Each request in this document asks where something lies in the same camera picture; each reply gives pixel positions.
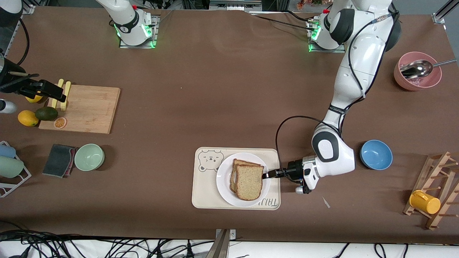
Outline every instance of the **orange slice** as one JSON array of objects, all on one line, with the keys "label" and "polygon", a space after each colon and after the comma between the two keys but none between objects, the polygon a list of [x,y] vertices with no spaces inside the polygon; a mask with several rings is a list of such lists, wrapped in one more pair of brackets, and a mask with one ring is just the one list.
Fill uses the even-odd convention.
[{"label": "orange slice", "polygon": [[56,129],[62,129],[67,125],[67,119],[66,118],[58,118],[54,121],[54,127]]}]

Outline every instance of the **bear print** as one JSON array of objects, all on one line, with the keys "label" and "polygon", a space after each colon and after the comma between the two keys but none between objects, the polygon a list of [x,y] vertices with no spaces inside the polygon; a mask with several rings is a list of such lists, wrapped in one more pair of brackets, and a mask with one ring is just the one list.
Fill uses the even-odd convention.
[{"label": "bear print", "polygon": [[214,170],[217,172],[223,162],[223,154],[220,151],[201,151],[198,154],[199,171]]}]

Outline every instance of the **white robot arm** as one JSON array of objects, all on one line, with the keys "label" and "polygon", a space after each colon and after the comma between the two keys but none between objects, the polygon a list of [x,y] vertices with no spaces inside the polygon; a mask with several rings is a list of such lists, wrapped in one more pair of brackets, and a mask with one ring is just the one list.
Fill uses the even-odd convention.
[{"label": "white robot arm", "polygon": [[22,15],[20,0],[0,0],[0,27],[16,25]]},{"label": "white robot arm", "polygon": [[330,12],[315,17],[320,31],[314,40],[332,50],[344,44],[346,50],[335,80],[329,110],[313,134],[316,155],[289,162],[287,169],[270,171],[265,178],[289,176],[299,180],[298,194],[315,189],[319,178],[355,169],[354,150],[341,138],[343,119],[352,104],[365,98],[373,84],[384,52],[398,39],[391,38],[394,19],[391,0],[335,0]]},{"label": "white robot arm", "polygon": [[96,0],[115,22],[124,43],[137,46],[151,38],[151,14],[132,7],[128,0]]}]

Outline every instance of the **yellow cup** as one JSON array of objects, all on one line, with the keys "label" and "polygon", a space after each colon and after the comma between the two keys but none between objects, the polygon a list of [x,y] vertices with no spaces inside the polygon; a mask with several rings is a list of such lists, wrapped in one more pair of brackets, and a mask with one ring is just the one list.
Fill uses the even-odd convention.
[{"label": "yellow cup", "polygon": [[437,213],[441,206],[438,198],[428,195],[421,190],[416,190],[411,194],[409,204],[429,214]]}]

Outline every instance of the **wooden cutting board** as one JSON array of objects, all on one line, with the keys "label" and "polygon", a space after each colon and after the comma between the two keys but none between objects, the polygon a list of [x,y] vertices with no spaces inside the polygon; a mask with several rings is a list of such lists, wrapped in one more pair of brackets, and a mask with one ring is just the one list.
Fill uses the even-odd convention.
[{"label": "wooden cutting board", "polygon": [[[59,117],[67,119],[67,125],[57,129],[53,121],[40,121],[38,128],[109,134],[120,92],[119,88],[113,87],[72,85],[65,112],[61,111],[60,102],[56,106]],[[47,106],[50,107],[51,103],[49,99]]]}]

